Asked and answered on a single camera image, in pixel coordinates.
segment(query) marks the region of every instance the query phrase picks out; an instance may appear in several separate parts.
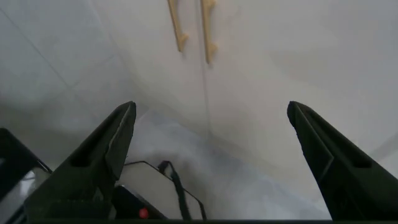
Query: black strap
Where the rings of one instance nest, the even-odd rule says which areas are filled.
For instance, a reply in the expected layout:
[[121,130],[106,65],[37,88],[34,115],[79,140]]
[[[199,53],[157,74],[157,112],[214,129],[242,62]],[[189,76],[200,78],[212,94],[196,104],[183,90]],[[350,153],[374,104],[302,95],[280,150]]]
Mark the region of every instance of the black strap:
[[170,167],[172,168],[171,178],[175,186],[175,191],[177,192],[178,195],[178,203],[180,204],[181,216],[184,220],[192,220],[187,206],[187,201],[185,200],[184,188],[182,187],[180,177],[178,176],[177,172],[174,170],[173,164],[170,161],[161,162],[158,166],[159,172],[165,175],[165,170],[168,165],[170,165]]

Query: white tile floor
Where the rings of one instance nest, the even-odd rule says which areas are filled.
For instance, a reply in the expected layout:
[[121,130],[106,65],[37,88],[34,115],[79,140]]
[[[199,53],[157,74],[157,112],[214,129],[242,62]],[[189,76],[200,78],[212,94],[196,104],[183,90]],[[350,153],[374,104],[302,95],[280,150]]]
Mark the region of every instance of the white tile floor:
[[172,161],[211,219],[330,219],[258,170],[149,110],[137,119],[126,162]]

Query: cabinet handle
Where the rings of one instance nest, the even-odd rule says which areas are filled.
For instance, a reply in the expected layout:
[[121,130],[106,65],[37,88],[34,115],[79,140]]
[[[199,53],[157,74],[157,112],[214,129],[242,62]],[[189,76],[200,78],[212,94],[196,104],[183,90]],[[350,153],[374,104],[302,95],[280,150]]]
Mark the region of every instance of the cabinet handle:
[[210,35],[210,10],[216,4],[215,0],[201,0],[201,16],[203,19],[203,33],[205,35],[206,61],[208,64],[213,59],[217,46],[211,41]]
[[177,16],[177,7],[175,0],[167,0],[169,3],[170,14],[172,16],[173,26],[174,26],[174,34],[177,40],[177,48],[179,52],[182,52],[184,49],[185,41],[188,39],[187,34],[183,34],[180,27],[180,21]]

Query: cabinet door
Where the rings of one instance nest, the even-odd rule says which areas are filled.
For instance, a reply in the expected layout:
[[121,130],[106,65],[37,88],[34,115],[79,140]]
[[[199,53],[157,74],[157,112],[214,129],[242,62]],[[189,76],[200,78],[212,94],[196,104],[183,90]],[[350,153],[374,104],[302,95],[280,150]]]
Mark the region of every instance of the cabinet door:
[[398,131],[397,13],[398,1],[217,0],[218,51],[204,64],[214,142],[318,197],[287,105],[308,105],[376,153]]
[[92,2],[131,72],[137,101],[206,135],[208,121],[194,2],[176,1],[182,32],[189,36],[182,53],[177,50],[166,0]]

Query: white wall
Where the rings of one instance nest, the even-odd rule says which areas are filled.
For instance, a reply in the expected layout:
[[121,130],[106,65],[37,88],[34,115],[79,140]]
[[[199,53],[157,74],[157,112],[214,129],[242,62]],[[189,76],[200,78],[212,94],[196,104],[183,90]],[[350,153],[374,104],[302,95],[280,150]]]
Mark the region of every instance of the white wall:
[[0,1],[0,126],[47,165],[129,100],[130,74],[86,0]]

